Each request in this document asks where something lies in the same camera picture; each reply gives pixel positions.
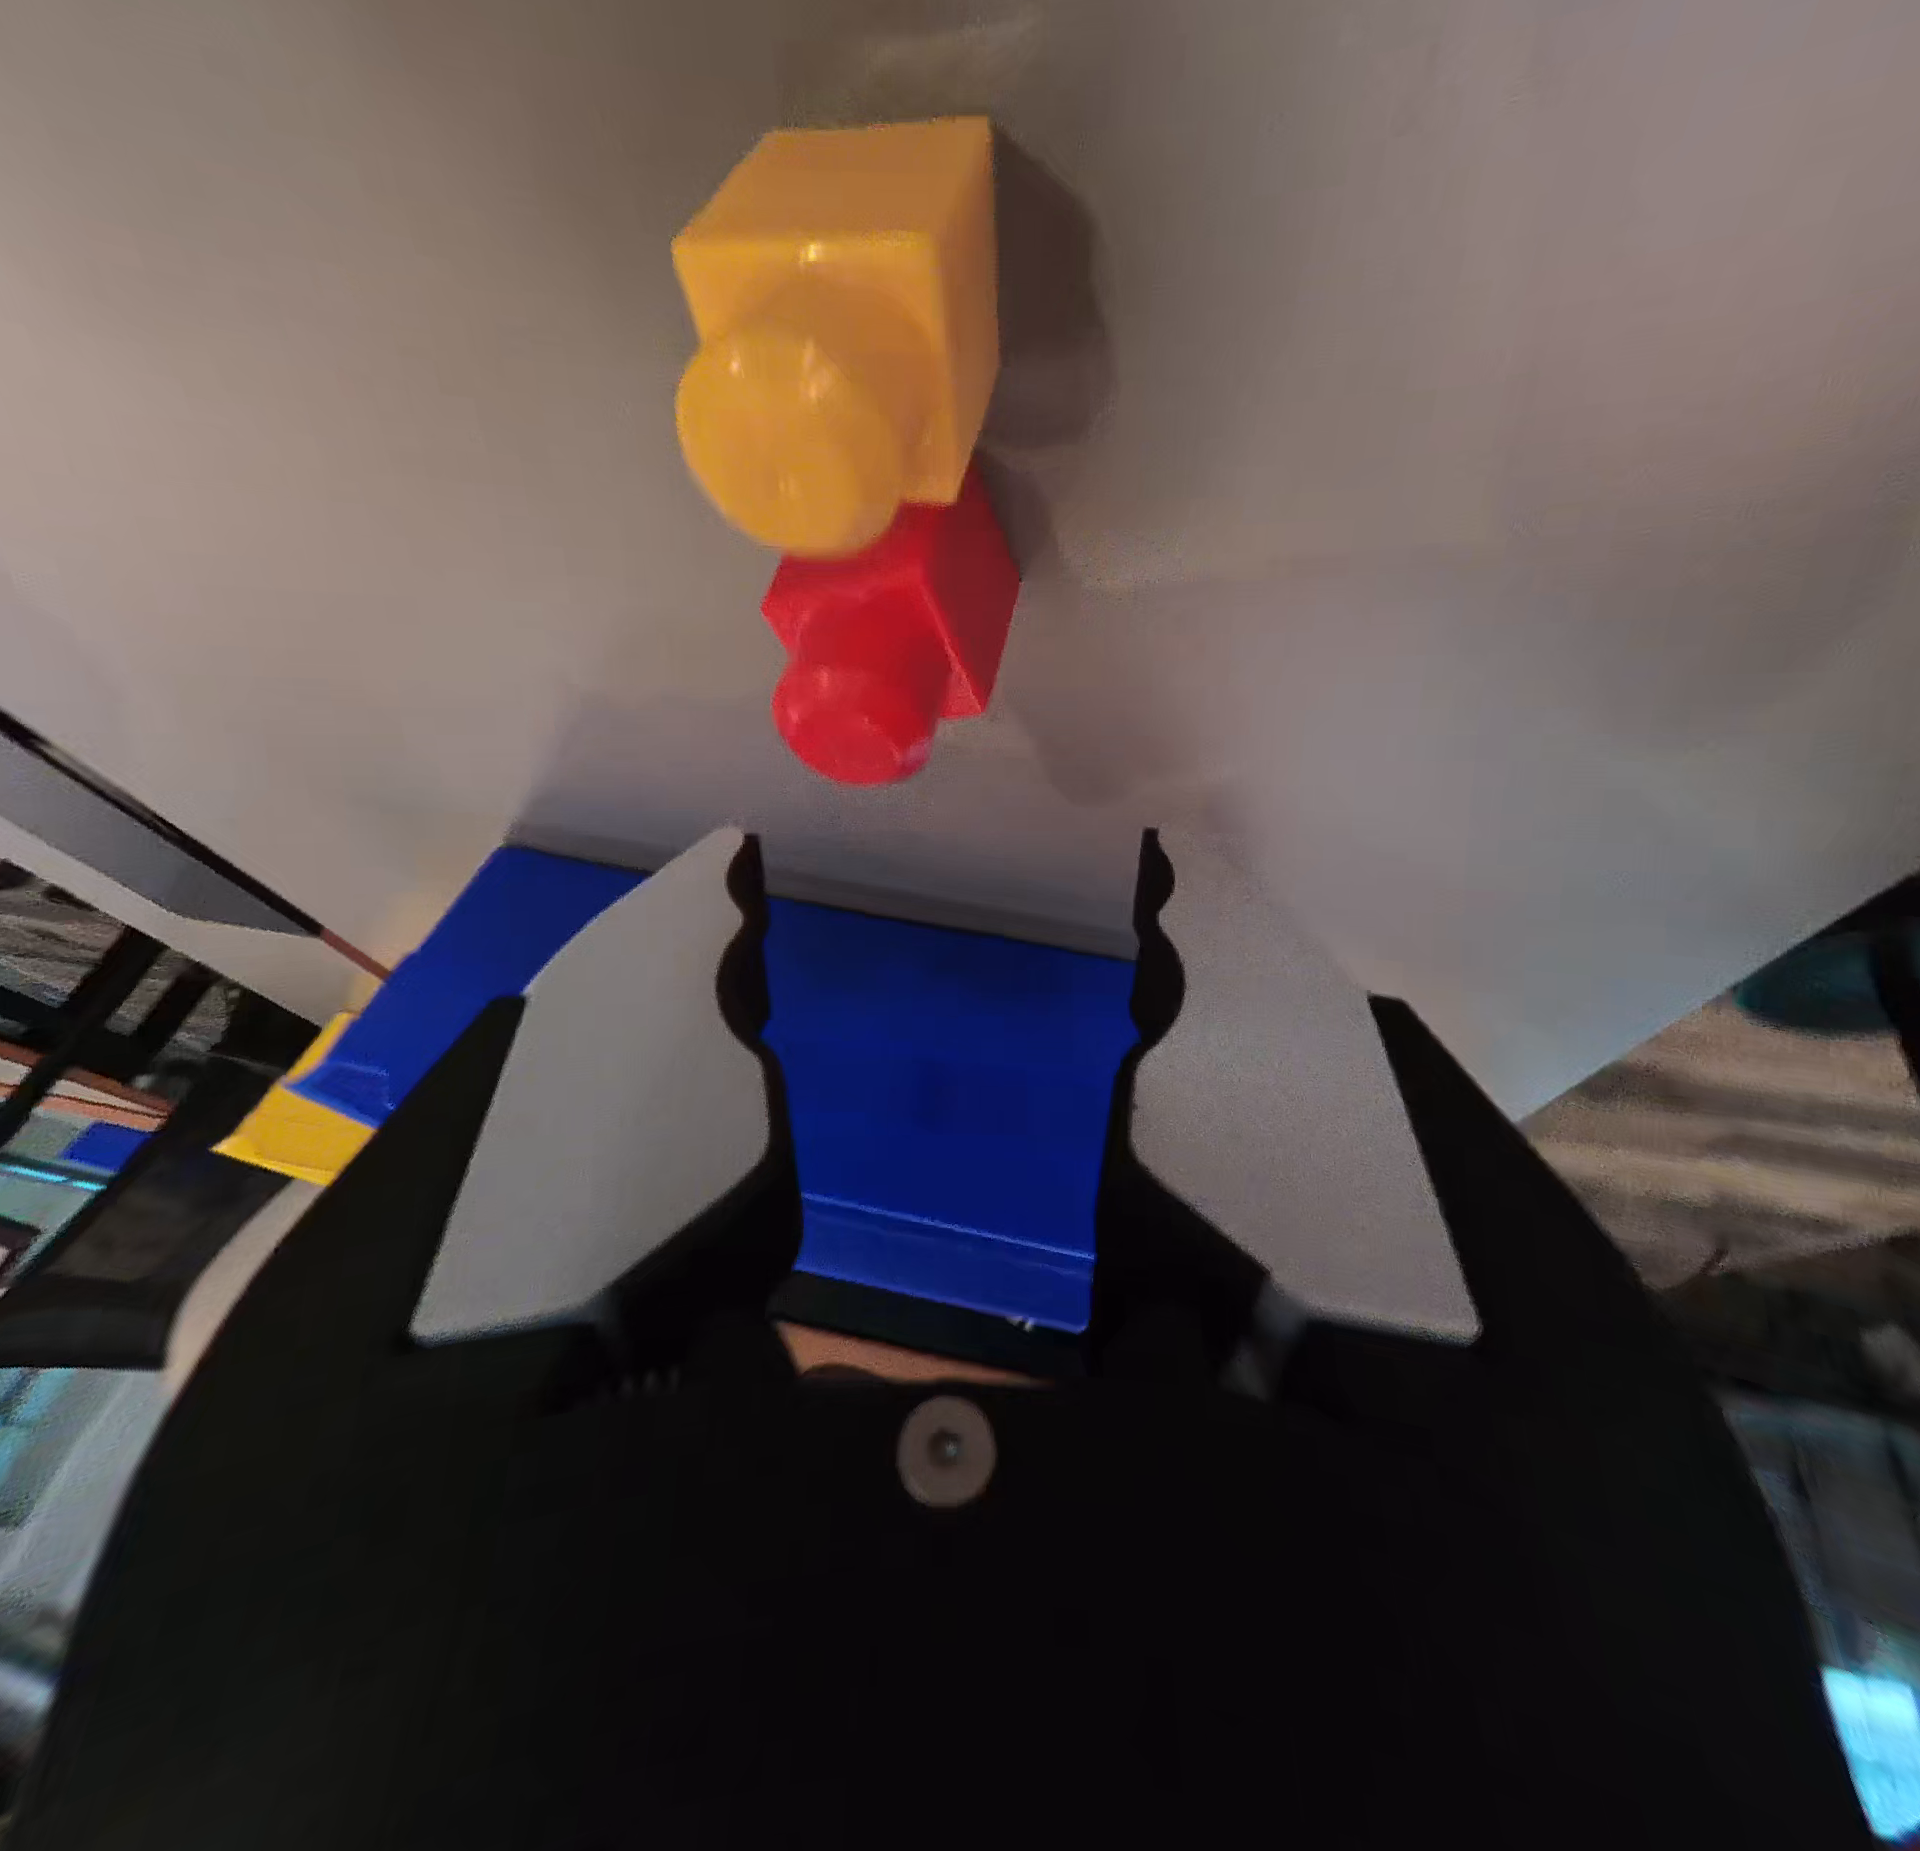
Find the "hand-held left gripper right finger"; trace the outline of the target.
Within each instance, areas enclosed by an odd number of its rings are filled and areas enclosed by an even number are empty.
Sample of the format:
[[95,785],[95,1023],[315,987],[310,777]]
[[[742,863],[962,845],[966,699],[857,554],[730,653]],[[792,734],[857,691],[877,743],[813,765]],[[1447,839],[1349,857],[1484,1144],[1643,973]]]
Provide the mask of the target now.
[[1313,1321],[1474,1343],[1360,980],[1188,828],[1139,836],[1135,940],[1136,1044],[1101,1151],[1101,1353],[1157,1313],[1210,1370]]

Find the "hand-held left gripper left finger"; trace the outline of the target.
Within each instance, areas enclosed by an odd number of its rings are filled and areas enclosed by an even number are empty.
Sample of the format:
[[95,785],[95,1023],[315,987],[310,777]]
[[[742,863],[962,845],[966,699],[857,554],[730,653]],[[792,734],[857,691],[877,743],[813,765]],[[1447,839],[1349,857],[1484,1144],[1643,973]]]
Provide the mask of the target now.
[[608,1313],[767,1161],[790,1167],[762,857],[713,828],[590,917],[522,992],[411,1321],[468,1343]]

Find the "blue plastic bin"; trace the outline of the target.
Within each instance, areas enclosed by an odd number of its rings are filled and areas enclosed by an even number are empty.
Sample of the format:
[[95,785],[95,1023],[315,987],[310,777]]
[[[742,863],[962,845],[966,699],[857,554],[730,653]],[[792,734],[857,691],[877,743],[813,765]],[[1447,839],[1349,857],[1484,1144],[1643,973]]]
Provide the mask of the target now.
[[[288,1092],[368,1130],[641,871],[498,850]],[[1086,1334],[1135,968],[769,902],[769,1028],[803,1191],[795,1271]]]

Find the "red single-stud block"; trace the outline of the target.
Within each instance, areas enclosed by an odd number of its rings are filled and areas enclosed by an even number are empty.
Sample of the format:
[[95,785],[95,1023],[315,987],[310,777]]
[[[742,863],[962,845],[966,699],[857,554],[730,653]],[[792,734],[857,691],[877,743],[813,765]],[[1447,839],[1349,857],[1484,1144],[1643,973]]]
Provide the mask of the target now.
[[857,554],[784,556],[761,603],[779,740],[838,785],[916,777],[943,723],[986,714],[1018,591],[979,460],[952,504],[905,504]]

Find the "yellow single-stud block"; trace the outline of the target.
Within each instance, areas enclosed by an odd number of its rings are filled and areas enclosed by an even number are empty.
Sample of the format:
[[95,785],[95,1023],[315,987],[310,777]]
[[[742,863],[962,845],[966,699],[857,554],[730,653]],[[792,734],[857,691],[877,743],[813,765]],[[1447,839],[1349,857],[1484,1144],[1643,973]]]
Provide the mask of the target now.
[[671,243],[674,436],[754,544],[843,561],[952,504],[1000,376],[995,128],[779,128]]

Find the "yellow plastic bin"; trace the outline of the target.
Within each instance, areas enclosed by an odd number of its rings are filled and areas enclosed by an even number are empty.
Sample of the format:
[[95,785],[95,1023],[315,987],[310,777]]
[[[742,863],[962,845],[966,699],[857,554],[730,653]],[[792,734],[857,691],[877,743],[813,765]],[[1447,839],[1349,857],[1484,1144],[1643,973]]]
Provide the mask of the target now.
[[354,975],[346,1006],[319,1028],[288,1076],[276,1078],[276,1083],[240,1119],[240,1126],[209,1151],[215,1156],[309,1186],[335,1184],[342,1171],[346,1171],[351,1161],[371,1144],[374,1126],[309,1101],[295,1092],[295,1078],[304,1078],[310,1068],[324,1064],[339,1044],[339,1034],[343,1034],[343,1028],[368,1009],[381,987],[381,975]]

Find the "flat table hatch cover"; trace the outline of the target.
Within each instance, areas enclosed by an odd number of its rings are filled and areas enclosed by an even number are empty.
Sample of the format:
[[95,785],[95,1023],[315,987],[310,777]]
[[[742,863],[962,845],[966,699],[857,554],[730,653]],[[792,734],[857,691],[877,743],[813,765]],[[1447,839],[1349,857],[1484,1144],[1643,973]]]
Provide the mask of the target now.
[[2,821],[180,919],[324,938],[324,926],[129,790],[2,710]]

